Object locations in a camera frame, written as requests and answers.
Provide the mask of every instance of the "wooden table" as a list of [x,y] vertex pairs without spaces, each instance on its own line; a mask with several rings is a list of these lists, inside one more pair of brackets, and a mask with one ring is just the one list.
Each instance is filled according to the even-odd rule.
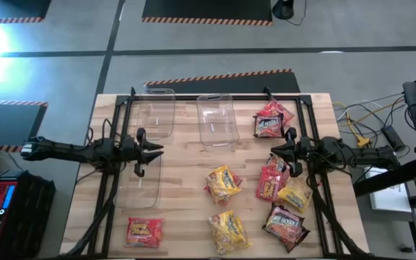
[[[116,96],[98,95],[97,97],[90,124],[94,129],[95,139],[100,138],[102,134],[103,120],[105,118],[111,120],[113,117]],[[339,132],[330,95],[323,93],[311,94],[311,96],[320,137],[338,137]],[[282,101],[281,103],[296,114],[293,102]],[[153,208],[146,209],[116,208],[108,256],[116,258],[219,257],[212,240],[208,217],[233,209],[234,214],[242,219],[248,238],[253,245],[223,257],[322,257],[313,202],[310,203],[306,212],[301,214],[305,217],[304,226],[311,233],[290,254],[286,253],[282,244],[275,237],[261,229],[271,204],[255,197],[260,169],[262,165],[266,164],[270,148],[284,143],[283,139],[257,139],[252,135],[254,128],[252,116],[265,104],[264,101],[234,101],[235,117],[240,134],[235,150],[207,152],[204,151],[204,147],[200,143],[196,102],[176,101],[173,140],[163,149],[165,154],[162,156],[160,184],[157,182],[158,174],[150,170],[150,175],[146,175],[142,181],[148,185],[149,190],[147,192],[131,190],[130,194],[133,194],[134,197],[130,198],[131,203],[128,205],[133,203],[136,203],[137,206],[151,204],[149,200],[155,199],[155,188],[160,186],[157,203]],[[130,134],[135,132],[138,111],[138,102],[133,102],[129,124]],[[307,129],[311,129],[307,117],[308,111],[304,110],[304,115]],[[290,125],[298,130],[299,138],[297,117],[291,121]],[[234,195],[226,207],[215,205],[211,196],[203,189],[205,175],[224,164],[227,164],[243,179],[240,186],[242,191]],[[305,163],[303,163],[303,167],[304,173],[301,178],[307,176]],[[135,186],[137,178],[133,174],[133,169],[133,165],[129,163],[127,169],[121,174],[120,182],[125,181]],[[90,165],[81,165],[78,177],[92,170]],[[329,174],[329,182],[337,219],[356,244],[364,251],[368,251],[350,177],[335,171]],[[62,253],[72,248],[90,225],[95,210],[99,183],[100,174],[97,173],[76,185],[61,247]],[[297,213],[292,207],[288,205],[286,207]],[[160,247],[158,249],[124,247],[128,217],[164,218]],[[99,230],[98,248],[102,244],[103,229],[102,226]],[[334,252],[329,224],[326,224],[326,235],[330,251]]]

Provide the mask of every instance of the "yellow snack bag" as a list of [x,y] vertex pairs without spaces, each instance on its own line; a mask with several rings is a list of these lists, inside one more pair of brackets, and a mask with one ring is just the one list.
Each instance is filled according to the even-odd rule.
[[234,177],[226,165],[219,167],[205,176],[205,181],[216,203],[221,200],[227,200],[229,196],[241,191],[235,184]]
[[302,178],[289,178],[287,185],[277,195],[304,213],[311,201],[312,189]]
[[208,221],[219,254],[226,254],[251,245],[240,218],[234,217],[232,210],[209,217]]

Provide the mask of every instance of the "transparent plastic bin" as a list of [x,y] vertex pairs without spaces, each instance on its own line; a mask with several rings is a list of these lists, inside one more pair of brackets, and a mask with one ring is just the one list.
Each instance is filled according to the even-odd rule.
[[196,99],[196,106],[200,142],[205,150],[233,149],[239,136],[232,96],[227,94],[200,96]]
[[149,142],[168,144],[174,126],[175,93],[172,89],[145,89],[139,101],[137,127],[143,127]]
[[118,190],[113,201],[116,207],[146,209],[157,204],[160,194],[162,156],[155,158],[149,165],[142,165],[145,171],[142,178],[134,173],[134,163],[128,162],[126,169],[120,173]]

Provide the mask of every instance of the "red snack bag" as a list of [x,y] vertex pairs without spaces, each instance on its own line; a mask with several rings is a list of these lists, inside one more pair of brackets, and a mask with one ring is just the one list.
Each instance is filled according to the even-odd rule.
[[290,174],[271,170],[267,166],[261,167],[261,175],[259,176],[259,184],[256,190],[256,196],[265,199],[268,202],[283,202],[277,195],[285,184]]
[[271,170],[285,172],[290,175],[290,166],[281,158],[275,154],[270,154],[271,156],[267,160],[267,167]]
[[260,138],[281,138],[284,135],[282,118],[278,116],[254,116],[254,136]]
[[158,248],[162,237],[163,219],[128,218],[126,247]]
[[258,116],[277,116],[278,114],[283,114],[282,123],[285,126],[290,120],[295,117],[295,114],[291,113],[286,109],[282,104],[277,100],[273,99],[269,104],[263,107],[256,115]]
[[297,245],[303,242],[309,234],[309,230],[303,227],[304,217],[299,217],[282,205],[272,204],[263,230],[275,235],[283,243],[287,252],[291,252]]

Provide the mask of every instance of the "chip bag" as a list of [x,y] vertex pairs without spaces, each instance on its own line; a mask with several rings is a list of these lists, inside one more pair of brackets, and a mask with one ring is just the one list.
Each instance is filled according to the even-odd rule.
[[312,197],[312,189],[302,178],[290,178],[287,185],[278,193],[279,198],[304,213]]
[[284,136],[283,115],[254,116],[254,136],[260,138],[281,138]]
[[279,156],[275,154],[270,154],[269,159],[267,160],[267,167],[271,170],[276,170],[280,172],[288,171],[288,175],[290,174],[290,166]]
[[[242,183],[243,180],[240,177],[238,177],[233,171],[230,171],[230,174],[232,175],[232,178],[233,178],[234,183],[236,184],[236,186],[240,187],[240,184]],[[203,189],[207,190],[211,194],[211,191],[210,191],[208,185],[206,185]],[[225,198],[223,200],[218,201],[218,203],[225,206],[225,205],[227,205],[228,200],[229,200],[229,198]]]
[[291,252],[309,234],[309,230],[303,227],[304,217],[299,217],[282,205],[272,204],[263,230],[275,235],[283,243],[287,252]]
[[162,237],[163,219],[128,218],[126,247],[158,248]]
[[209,217],[208,221],[219,254],[226,254],[251,245],[240,218],[234,217],[232,210]]
[[279,114],[283,114],[282,123],[285,126],[288,122],[290,122],[294,117],[295,114],[291,113],[288,109],[286,109],[280,102],[275,99],[272,99],[269,104],[263,107],[256,115],[258,116],[277,116]]
[[289,177],[290,173],[287,171],[283,173],[271,170],[267,166],[262,166],[256,196],[268,202],[283,202],[277,195],[277,192],[285,187]]
[[227,200],[233,194],[241,191],[226,165],[223,165],[206,175],[205,181],[207,182],[209,192],[216,203],[222,200]]

